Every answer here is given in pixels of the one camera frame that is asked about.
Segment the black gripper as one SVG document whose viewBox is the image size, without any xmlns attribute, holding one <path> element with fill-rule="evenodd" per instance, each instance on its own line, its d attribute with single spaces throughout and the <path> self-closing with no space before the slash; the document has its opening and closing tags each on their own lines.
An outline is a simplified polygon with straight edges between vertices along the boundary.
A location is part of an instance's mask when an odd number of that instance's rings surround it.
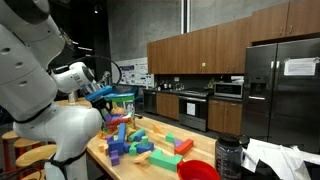
<svg viewBox="0 0 320 180">
<path fill-rule="evenodd" d="M 108 115 L 112 110 L 112 101 L 100 98 L 91 102 L 92 107 L 96 108 L 102 116 Z"/>
</svg>

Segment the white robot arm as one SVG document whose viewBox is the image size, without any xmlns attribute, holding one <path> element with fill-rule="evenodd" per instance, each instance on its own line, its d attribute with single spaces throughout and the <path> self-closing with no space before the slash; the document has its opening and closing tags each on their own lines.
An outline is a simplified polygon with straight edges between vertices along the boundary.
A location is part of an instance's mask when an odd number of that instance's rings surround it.
<svg viewBox="0 0 320 180">
<path fill-rule="evenodd" d="M 94 107 L 55 103 L 59 92 L 94 82 L 82 62 L 60 74 L 49 70 L 65 45 L 48 0 L 0 0 L 0 105 L 13 117 L 18 136 L 56 144 L 44 165 L 47 180 L 88 180 L 87 144 L 102 115 Z"/>
</svg>

